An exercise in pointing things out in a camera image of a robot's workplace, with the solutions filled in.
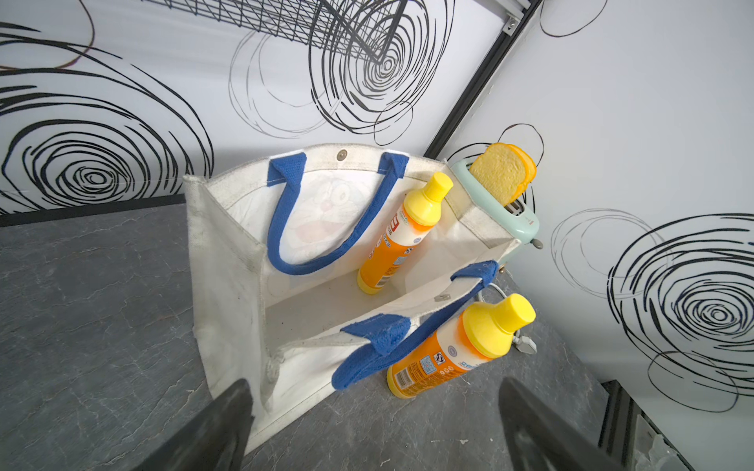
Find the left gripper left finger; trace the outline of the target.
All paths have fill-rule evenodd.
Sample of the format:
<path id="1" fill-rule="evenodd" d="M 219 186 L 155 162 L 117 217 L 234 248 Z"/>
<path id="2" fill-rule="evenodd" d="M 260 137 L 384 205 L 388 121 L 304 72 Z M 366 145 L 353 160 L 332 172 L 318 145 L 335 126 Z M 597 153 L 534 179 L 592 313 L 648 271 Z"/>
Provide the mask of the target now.
<path id="1" fill-rule="evenodd" d="M 237 380 L 136 469 L 239 470 L 254 421 L 252 411 L 249 383 Z"/>

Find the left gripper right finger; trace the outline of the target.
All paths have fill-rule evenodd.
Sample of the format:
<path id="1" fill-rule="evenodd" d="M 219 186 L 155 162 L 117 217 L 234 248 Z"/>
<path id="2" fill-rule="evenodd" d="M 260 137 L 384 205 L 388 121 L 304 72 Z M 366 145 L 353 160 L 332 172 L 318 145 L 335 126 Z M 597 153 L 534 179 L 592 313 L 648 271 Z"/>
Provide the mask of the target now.
<path id="1" fill-rule="evenodd" d="M 559 414 L 515 378 L 503 380 L 499 411 L 516 470 L 620 470 Z"/>

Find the orange soap bottle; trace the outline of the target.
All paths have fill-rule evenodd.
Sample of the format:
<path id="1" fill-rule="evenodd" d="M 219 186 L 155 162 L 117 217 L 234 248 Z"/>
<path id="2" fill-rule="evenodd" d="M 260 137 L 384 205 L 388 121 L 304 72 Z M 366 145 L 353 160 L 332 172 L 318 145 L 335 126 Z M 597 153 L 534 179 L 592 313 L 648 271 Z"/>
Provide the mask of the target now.
<path id="1" fill-rule="evenodd" d="M 410 253 L 440 222 L 442 203 L 454 183 L 435 173 L 423 188 L 409 192 L 357 273 L 366 294 L 378 294 L 404 265 Z"/>
<path id="2" fill-rule="evenodd" d="M 407 400 L 461 377 L 508 354 L 514 334 L 535 319 L 534 308 L 520 294 L 496 304 L 473 302 L 389 367 L 388 387 Z"/>

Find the white canvas bag blue handles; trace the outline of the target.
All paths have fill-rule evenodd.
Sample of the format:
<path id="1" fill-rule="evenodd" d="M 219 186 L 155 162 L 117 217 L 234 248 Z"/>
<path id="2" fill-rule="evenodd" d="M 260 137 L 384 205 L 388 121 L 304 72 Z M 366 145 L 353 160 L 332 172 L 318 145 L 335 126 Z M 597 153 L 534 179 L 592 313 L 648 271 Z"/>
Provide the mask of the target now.
<path id="1" fill-rule="evenodd" d="M 186 177 L 194 334 L 212 396 L 249 384 L 248 451 L 406 356 L 522 246 L 455 183 L 398 272 L 363 292 L 357 272 L 404 198 L 447 172 L 394 150 L 320 144 Z"/>

